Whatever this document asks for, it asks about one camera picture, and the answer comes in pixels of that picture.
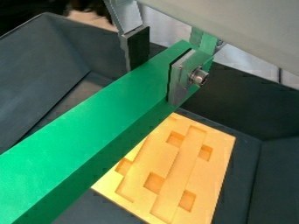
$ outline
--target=green metal bar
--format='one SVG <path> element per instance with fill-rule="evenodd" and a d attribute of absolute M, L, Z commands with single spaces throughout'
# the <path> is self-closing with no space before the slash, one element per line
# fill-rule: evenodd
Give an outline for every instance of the green metal bar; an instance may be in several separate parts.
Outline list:
<path fill-rule="evenodd" d="M 49 223 L 175 111 L 167 74 L 188 48 L 173 45 L 0 157 L 0 223 Z"/>

